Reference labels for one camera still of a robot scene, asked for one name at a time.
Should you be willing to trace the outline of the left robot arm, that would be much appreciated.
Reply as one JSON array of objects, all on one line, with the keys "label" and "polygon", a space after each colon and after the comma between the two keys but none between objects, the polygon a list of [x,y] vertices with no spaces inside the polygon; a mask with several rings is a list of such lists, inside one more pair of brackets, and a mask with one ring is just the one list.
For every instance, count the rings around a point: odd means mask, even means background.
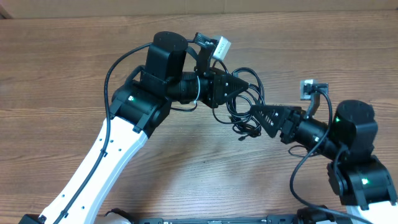
[{"label": "left robot arm", "polygon": [[211,66],[224,60],[230,45],[223,36],[198,33],[188,40],[174,32],[156,33],[144,45],[145,64],[113,96],[104,96],[101,131],[68,184],[40,214],[26,214],[21,222],[93,223],[115,181],[173,102],[216,108],[248,89],[247,82]]}]

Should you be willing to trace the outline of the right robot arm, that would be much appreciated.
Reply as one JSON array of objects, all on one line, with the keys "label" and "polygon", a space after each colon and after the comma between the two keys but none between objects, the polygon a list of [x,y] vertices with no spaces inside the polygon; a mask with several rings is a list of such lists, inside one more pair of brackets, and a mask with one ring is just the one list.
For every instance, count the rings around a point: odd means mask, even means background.
[{"label": "right robot arm", "polygon": [[346,207],[351,223],[397,223],[397,192],[387,168],[373,154],[378,125],[373,107],[358,100],[342,101],[328,124],[314,119],[319,107],[255,105],[250,113],[270,137],[297,142],[310,154],[331,160],[329,183]]}]

